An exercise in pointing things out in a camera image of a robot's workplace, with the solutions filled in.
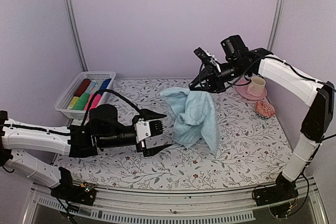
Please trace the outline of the pink towel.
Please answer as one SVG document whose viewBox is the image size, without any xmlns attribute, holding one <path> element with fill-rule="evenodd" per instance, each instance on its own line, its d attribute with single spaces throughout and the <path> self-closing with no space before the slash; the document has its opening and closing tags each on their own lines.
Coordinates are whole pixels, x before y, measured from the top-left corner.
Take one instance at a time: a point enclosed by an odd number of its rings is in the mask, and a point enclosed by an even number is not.
<svg viewBox="0 0 336 224">
<path fill-rule="evenodd" d="M 88 100 L 88 102 L 87 102 L 87 104 L 85 105 L 85 108 L 84 108 L 85 111 L 88 109 L 89 103 L 91 103 L 90 110 L 96 108 L 97 104 L 99 103 L 99 101 L 101 99 L 101 94 L 99 93 L 99 94 L 95 95 L 94 97 L 93 96 L 94 96 L 94 94 L 91 94 L 89 96 L 89 100 Z"/>
</svg>

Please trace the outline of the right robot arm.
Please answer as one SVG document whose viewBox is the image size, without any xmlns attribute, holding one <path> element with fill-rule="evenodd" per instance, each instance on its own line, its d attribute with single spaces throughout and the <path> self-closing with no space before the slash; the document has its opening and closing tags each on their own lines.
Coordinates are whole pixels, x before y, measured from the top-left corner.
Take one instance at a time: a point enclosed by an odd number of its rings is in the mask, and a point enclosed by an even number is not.
<svg viewBox="0 0 336 224">
<path fill-rule="evenodd" d="M 278 175 L 276 186 L 271 190 L 271 196 L 276 201 L 282 201 L 291 194 L 296 179 L 326 139 L 324 134 L 333 118 L 335 87 L 331 82 L 307 76 L 271 51 L 264 48 L 248 49 L 240 35 L 222 40 L 221 47 L 225 53 L 225 63 L 219 63 L 200 47 L 194 50 L 202 64 L 198 75 L 189 85 L 190 90 L 221 93 L 227 90 L 225 83 L 228 81 L 236 84 L 245 75 L 256 74 L 279 84 L 309 107 L 289 163 Z"/>
</svg>

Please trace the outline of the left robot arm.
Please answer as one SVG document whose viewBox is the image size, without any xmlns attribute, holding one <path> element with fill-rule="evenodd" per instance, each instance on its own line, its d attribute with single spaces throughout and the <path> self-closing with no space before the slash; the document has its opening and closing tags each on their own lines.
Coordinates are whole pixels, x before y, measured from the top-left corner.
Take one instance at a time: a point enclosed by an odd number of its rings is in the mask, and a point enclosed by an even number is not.
<svg viewBox="0 0 336 224">
<path fill-rule="evenodd" d="M 83 126 L 41 128 L 23 125 L 8 118 L 1 111 L 1 167 L 12 167 L 24 172 L 52 190 L 58 190 L 67 200 L 78 195 L 70 171 L 55 168 L 25 153 L 25 150 L 52 152 L 74 158 L 98 155 L 106 148 L 134 145 L 145 157 L 154 156 L 168 144 L 147 148 L 146 139 L 163 134 L 164 114 L 141 109 L 131 125 L 118 121 L 118 110 L 103 104 L 89 111 L 89 119 Z"/>
</svg>

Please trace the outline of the light blue towel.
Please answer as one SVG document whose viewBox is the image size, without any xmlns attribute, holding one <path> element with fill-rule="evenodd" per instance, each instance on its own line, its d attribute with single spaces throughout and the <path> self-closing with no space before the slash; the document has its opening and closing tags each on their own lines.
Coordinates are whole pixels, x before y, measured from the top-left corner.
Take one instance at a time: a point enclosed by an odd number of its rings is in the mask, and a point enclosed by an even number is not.
<svg viewBox="0 0 336 224">
<path fill-rule="evenodd" d="M 174 118 L 173 140 L 190 148 L 204 140 L 210 153 L 217 154 L 220 131 L 212 96 L 204 91 L 172 87 L 160 92 Z"/>
</svg>

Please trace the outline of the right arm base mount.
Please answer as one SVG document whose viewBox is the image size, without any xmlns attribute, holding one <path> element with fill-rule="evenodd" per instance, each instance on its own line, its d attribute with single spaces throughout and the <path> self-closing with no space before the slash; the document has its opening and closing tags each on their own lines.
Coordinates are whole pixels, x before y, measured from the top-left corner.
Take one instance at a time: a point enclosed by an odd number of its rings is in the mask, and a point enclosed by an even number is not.
<svg viewBox="0 0 336 224">
<path fill-rule="evenodd" d="M 257 206 L 264 206 L 285 200 L 296 199 L 299 196 L 299 193 L 296 187 L 284 191 L 276 185 L 269 187 L 258 185 L 252 190 L 251 196 Z"/>
</svg>

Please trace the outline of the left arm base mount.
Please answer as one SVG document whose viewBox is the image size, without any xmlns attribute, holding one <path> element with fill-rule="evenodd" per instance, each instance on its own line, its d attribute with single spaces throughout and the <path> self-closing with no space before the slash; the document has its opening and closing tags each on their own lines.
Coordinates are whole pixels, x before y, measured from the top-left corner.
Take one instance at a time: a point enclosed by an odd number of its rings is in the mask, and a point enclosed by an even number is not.
<svg viewBox="0 0 336 224">
<path fill-rule="evenodd" d="M 59 185 L 51 189 L 51 195 L 66 202 L 93 206 L 97 191 L 87 183 L 81 185 Z"/>
</svg>

